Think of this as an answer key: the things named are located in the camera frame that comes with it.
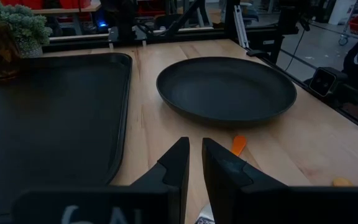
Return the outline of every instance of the pan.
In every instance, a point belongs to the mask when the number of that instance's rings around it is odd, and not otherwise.
[[[225,127],[271,120],[296,100],[294,84],[280,72],[229,57],[175,63],[160,73],[157,90],[177,113],[193,121]]]

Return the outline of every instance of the cable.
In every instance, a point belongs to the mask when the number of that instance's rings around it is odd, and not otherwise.
[[[285,69],[285,71],[287,71],[288,68],[290,68],[290,65],[291,65],[291,63],[292,63],[292,60],[293,60],[293,58],[295,57],[296,51],[298,50],[298,47],[299,47],[299,45],[300,45],[300,43],[301,43],[303,34],[305,34],[305,31],[306,31],[306,29],[303,29],[301,38],[300,38],[299,41],[298,41],[298,45],[296,46],[296,49],[295,49],[295,51],[294,51],[294,53],[293,53],[293,55],[292,55],[292,58],[291,58],[291,60],[290,60],[290,63],[288,64],[288,66],[287,66],[287,68]]]

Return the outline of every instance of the black tray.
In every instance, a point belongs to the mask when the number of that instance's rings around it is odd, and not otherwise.
[[[100,186],[121,165],[132,59],[37,58],[0,82],[0,215],[25,189]]]

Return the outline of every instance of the wheel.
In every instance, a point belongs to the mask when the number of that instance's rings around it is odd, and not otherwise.
[[[339,45],[340,46],[343,46],[343,45],[346,45],[347,43],[348,43],[348,39],[347,39],[347,37],[341,37],[340,39],[339,39]]]

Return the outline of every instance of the green plant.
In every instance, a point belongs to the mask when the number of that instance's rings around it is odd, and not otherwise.
[[[34,46],[49,44],[51,28],[45,27],[47,19],[35,16],[25,6],[3,6],[0,2],[0,22],[6,22],[21,51],[32,50]]]

